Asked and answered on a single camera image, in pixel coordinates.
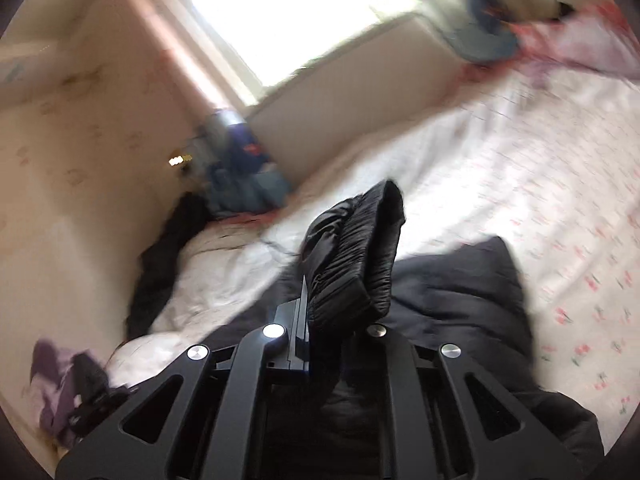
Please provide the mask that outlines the black puffer jacket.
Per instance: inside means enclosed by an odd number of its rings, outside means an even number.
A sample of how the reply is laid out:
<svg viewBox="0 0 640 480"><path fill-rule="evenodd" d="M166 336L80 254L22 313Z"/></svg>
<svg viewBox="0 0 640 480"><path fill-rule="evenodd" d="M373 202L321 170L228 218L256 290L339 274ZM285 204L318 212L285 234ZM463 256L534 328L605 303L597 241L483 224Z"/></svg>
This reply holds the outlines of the black puffer jacket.
<svg viewBox="0 0 640 480"><path fill-rule="evenodd" d="M374 359L357 335L372 321L404 336L419 356L456 344L589 474L604 456L596 416L538 386L524 292L506 243L491 237L446 254L397 260L404 220L401 192L390 181L333 206L311 223L298 258L216 333L217 344L235 344L272 321L279 304L309 296L319 400L304 410L292 389L278 391L281 413L268 419L266 475L277 477L279 445L295 456L285 473L290 479L370 479L378 472Z"/></svg>

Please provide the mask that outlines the purple and lilac clothes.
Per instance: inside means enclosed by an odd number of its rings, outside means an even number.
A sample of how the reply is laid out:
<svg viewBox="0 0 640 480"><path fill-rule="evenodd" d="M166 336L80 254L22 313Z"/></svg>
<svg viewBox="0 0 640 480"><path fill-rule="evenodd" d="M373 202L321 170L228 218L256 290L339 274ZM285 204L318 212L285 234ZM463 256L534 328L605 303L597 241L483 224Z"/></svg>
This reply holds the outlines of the purple and lilac clothes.
<svg viewBox="0 0 640 480"><path fill-rule="evenodd" d="M61 448L72 448L130 397L113 387L102 365L87 352L40 339L32 350L28 395L41 432Z"/></svg>

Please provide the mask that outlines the blue cartoon curtain left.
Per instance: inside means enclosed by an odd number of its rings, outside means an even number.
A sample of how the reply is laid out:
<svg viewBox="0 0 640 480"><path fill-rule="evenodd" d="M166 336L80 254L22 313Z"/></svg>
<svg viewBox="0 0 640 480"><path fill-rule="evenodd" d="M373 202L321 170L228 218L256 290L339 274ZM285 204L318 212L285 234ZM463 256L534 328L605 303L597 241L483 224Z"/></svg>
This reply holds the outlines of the blue cartoon curtain left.
<svg viewBox="0 0 640 480"><path fill-rule="evenodd" d="M206 117L188 153L216 216L266 214L285 206L291 185L234 110L215 110Z"/></svg>

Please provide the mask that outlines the cherry print bed sheet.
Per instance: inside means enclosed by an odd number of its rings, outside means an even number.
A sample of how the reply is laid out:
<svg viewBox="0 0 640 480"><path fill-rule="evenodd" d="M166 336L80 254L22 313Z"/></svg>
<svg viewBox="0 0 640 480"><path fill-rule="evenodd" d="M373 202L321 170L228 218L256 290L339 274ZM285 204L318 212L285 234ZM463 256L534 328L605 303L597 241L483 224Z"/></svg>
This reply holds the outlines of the cherry print bed sheet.
<svg viewBox="0 0 640 480"><path fill-rule="evenodd" d="M334 204L392 179L398 256L491 235L521 271L544 388L612 446L639 403L639 87L584 70L508 70L363 134L297 191L271 237L295 250Z"/></svg>

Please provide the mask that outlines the window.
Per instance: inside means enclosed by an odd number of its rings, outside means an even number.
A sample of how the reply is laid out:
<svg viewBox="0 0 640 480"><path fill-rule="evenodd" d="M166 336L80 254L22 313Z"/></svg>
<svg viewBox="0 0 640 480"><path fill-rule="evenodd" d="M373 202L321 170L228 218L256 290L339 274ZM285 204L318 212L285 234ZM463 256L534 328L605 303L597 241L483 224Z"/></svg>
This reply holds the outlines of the window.
<svg viewBox="0 0 640 480"><path fill-rule="evenodd" d="M256 103L302 68L416 0L186 0Z"/></svg>

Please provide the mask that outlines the pink floral pillow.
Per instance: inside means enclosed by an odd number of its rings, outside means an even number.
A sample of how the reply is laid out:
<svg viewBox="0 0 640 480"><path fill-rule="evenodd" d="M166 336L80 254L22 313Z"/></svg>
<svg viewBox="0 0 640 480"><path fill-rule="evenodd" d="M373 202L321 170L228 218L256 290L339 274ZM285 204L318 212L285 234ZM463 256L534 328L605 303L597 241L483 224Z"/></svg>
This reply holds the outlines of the pink floral pillow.
<svg viewBox="0 0 640 480"><path fill-rule="evenodd" d="M611 0L591 3L555 21L510 26L529 61L639 78L639 40Z"/></svg>

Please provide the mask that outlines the black garment by wall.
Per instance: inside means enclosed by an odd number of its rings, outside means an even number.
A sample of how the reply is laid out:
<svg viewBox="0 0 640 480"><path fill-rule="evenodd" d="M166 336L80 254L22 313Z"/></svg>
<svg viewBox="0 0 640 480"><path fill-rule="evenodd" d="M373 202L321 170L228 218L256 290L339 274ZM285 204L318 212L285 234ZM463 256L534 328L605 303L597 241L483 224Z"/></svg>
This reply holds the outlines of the black garment by wall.
<svg viewBox="0 0 640 480"><path fill-rule="evenodd" d="M141 273L129 301L125 322L126 341L149 333L171 297L182 248L213 218L202 196L187 192L179 198L160 236L140 255Z"/></svg>

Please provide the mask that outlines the wall power socket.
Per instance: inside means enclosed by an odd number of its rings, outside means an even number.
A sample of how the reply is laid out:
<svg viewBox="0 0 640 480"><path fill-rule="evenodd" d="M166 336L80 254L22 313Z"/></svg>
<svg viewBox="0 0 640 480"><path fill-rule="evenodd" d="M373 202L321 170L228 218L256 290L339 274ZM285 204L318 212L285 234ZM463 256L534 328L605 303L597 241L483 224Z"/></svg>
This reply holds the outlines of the wall power socket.
<svg viewBox="0 0 640 480"><path fill-rule="evenodd" d="M173 151L168 157L168 165L172 168L189 165L193 157L186 152Z"/></svg>

